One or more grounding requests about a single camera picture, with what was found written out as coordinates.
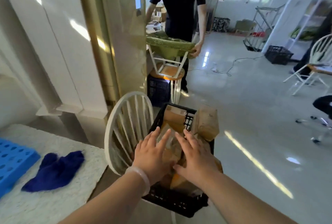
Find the dark blue cloth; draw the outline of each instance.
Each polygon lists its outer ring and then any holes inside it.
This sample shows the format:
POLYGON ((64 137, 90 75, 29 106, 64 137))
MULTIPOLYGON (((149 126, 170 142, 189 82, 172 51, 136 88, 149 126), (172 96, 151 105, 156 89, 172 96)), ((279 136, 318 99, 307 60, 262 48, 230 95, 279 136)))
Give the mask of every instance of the dark blue cloth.
POLYGON ((33 193, 64 187, 71 182, 83 161, 81 151, 71 152, 59 159, 57 154, 48 153, 43 158, 36 177, 29 180, 22 191, 33 193))

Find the white foam sheet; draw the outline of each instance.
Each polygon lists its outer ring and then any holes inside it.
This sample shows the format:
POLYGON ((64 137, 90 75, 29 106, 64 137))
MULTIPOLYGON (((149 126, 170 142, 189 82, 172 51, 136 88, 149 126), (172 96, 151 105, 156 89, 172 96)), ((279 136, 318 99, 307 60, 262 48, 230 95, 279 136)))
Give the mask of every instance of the white foam sheet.
POLYGON ((0 138, 34 148, 41 155, 13 190, 0 199, 2 224, 56 224, 86 203, 107 166, 103 149, 28 126, 11 125, 0 132, 0 138), (85 161, 69 185, 38 193, 21 191, 22 186, 36 175, 44 155, 54 152, 65 156, 78 150, 83 151, 85 161))

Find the bangle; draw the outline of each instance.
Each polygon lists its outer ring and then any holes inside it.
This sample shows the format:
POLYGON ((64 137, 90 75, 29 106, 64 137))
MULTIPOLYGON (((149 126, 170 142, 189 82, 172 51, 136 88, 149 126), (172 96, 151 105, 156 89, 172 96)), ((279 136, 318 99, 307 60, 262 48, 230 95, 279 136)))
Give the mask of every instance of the bangle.
POLYGON ((149 181, 147 175, 145 174, 145 172, 136 166, 128 167, 125 174, 129 173, 129 172, 136 172, 137 174, 139 174, 142 177, 142 179, 144 180, 144 183, 145 183, 145 191, 144 191, 143 196, 147 195, 150 192, 150 181, 149 181))

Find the person in black clothing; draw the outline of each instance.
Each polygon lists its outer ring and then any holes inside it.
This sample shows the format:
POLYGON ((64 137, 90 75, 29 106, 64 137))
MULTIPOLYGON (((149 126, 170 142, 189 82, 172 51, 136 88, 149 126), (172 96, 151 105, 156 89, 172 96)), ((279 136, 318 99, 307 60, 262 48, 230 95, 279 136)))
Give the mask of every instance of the person in black clothing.
MULTIPOLYGON (((316 33, 308 51, 304 54, 301 61, 293 67, 294 72, 298 71, 299 69, 301 69, 303 66, 305 66, 309 62, 311 49, 313 48, 315 43, 322 37, 329 35, 329 34, 332 34, 332 10, 327 15, 327 17, 323 21, 322 25, 317 30, 317 33, 316 33)), ((300 71, 300 75, 309 76, 310 72, 311 72, 310 68, 305 67, 303 70, 300 71)))
MULTIPOLYGON (((151 20, 153 11, 156 5, 161 0, 150 0, 150 6, 146 12, 146 23, 151 20)), ((196 0, 198 17, 199 17, 199 28, 200 28, 200 41, 196 44, 193 49, 192 55, 197 57, 202 49, 205 32, 206 32, 206 4, 205 0, 196 0)), ((164 6, 167 10, 166 17, 166 28, 165 32, 168 37, 175 39, 182 39, 188 42, 192 41, 193 26, 194 26, 194 4, 195 0, 163 0, 164 6)), ((181 81, 182 93, 187 94, 187 81, 186 76, 188 72, 189 61, 186 60, 183 68, 185 75, 181 81)))
POLYGON ((332 96, 328 95, 328 96, 323 96, 323 97, 319 97, 317 98, 314 102, 313 102, 313 106, 317 109, 319 109, 320 111, 326 113, 329 116, 329 119, 332 119, 332 96))

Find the blue foam block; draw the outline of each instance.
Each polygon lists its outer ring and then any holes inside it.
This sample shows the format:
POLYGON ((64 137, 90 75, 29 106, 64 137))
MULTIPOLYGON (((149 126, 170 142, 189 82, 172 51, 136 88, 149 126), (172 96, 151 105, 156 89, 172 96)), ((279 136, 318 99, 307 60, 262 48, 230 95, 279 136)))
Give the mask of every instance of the blue foam block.
POLYGON ((0 138, 0 198, 40 159, 31 148, 0 138))

